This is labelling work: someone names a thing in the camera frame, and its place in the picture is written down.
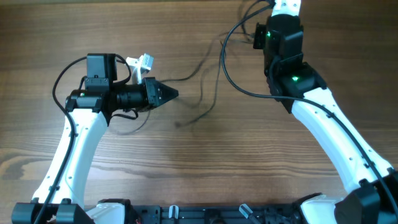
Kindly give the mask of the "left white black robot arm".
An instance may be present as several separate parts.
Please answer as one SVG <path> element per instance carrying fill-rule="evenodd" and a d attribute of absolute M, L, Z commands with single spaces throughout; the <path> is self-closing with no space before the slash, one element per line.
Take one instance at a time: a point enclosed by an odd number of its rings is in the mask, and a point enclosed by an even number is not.
<path fill-rule="evenodd" d="M 13 223 L 142 223 L 128 199 L 104 199 L 86 211 L 85 185 L 96 148 L 114 117 L 151 111 L 176 98 L 178 91 L 147 77 L 153 57 L 123 58 L 88 54 L 87 72 L 65 104 L 55 103 L 65 125 L 47 174 L 31 202 L 16 203 Z"/>

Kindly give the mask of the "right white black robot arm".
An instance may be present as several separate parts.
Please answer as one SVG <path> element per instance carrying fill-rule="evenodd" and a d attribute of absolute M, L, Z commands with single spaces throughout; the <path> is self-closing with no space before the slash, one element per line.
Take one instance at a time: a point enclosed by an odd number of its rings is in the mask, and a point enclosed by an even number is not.
<path fill-rule="evenodd" d="M 396 223 L 397 171 L 358 133 L 324 79 L 303 61 L 299 1 L 271 1 L 272 14 L 257 25 L 254 47 L 264 52 L 271 95 L 315 137 L 346 190 L 299 204 L 307 223 Z"/>

